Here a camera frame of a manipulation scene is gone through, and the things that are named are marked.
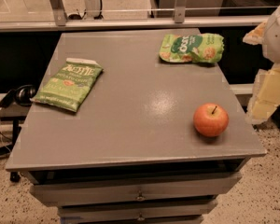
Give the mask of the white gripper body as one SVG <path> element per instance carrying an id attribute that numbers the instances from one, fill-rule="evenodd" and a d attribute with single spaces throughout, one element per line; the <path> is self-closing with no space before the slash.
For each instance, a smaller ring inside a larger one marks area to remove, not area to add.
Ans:
<path id="1" fill-rule="evenodd" d="M 262 51 L 265 58 L 280 63 L 280 6 L 267 20 Z"/>

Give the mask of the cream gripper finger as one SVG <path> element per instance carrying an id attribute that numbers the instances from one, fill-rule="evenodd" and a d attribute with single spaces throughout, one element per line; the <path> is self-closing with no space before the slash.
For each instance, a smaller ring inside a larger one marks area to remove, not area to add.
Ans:
<path id="1" fill-rule="evenodd" d="M 260 69 L 252 88 L 245 120 L 249 124 L 267 121 L 280 106 L 280 63 L 268 70 Z"/>
<path id="2" fill-rule="evenodd" d="M 266 27 L 266 21 L 262 22 L 255 29 L 247 33 L 244 36 L 243 41 L 246 44 L 250 44 L 250 45 L 261 44 L 263 42 L 265 27 Z"/>

